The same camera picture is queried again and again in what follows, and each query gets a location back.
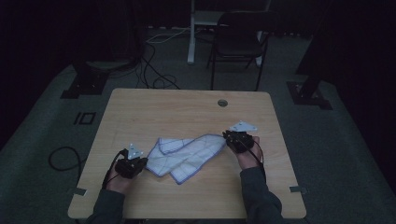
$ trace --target stand base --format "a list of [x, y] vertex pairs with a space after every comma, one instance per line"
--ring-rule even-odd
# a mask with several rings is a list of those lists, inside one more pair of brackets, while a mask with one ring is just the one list
[[323, 110], [332, 110], [332, 106], [330, 102], [325, 100], [321, 95], [319, 90], [316, 90], [314, 94], [307, 98], [302, 97], [300, 94], [301, 87], [304, 83], [301, 82], [287, 82], [290, 95], [293, 99], [293, 102], [296, 105], [318, 105], [320, 109]]
[[108, 73], [97, 73], [92, 84], [81, 86], [76, 77], [69, 90], [62, 93], [61, 99], [77, 99], [80, 95], [101, 95], [107, 78]]

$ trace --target table surface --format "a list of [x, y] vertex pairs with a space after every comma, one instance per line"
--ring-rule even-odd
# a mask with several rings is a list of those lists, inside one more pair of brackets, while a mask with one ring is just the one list
[[[228, 105], [221, 107], [218, 100]], [[280, 199], [285, 218], [305, 217], [289, 153], [271, 97], [253, 91], [173, 91], [115, 89], [92, 143], [68, 215], [85, 218], [92, 213], [106, 171], [117, 152], [130, 143], [148, 155], [159, 137], [197, 138], [221, 134], [239, 120], [254, 124], [250, 133], [261, 139], [269, 189]], [[144, 170], [124, 203], [128, 218], [245, 218], [240, 167], [225, 147], [219, 155], [182, 185], [170, 175], [157, 177]]]

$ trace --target black chair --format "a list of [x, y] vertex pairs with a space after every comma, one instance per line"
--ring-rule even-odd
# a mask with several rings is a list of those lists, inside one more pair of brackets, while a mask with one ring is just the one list
[[206, 68], [212, 62], [212, 79], [210, 90], [213, 90], [215, 65], [217, 62], [248, 62], [246, 68], [262, 57], [256, 91], [259, 88], [264, 66], [268, 38], [276, 30], [278, 17], [273, 11], [235, 11], [225, 12], [215, 28], [212, 50]]

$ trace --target towel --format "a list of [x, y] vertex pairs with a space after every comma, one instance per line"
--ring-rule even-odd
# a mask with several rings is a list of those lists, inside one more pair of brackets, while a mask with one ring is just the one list
[[147, 169], [156, 176], [170, 174], [181, 185], [224, 146], [225, 139], [217, 134], [205, 134], [196, 139], [159, 138], [148, 154]]

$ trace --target person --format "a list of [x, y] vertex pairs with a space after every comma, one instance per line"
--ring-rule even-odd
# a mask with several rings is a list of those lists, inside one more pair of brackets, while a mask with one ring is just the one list
[[[256, 142], [251, 152], [257, 158], [262, 157], [260, 138], [253, 136]], [[282, 203], [269, 191], [262, 172], [262, 166], [253, 155], [246, 151], [235, 153], [239, 166], [242, 185], [242, 197], [247, 211], [247, 223], [273, 224], [284, 223], [281, 215]], [[119, 224], [122, 221], [122, 208], [125, 195], [132, 186], [134, 179], [123, 178], [112, 167], [105, 189], [101, 189], [98, 199], [93, 208], [93, 213], [86, 220], [87, 224]]]

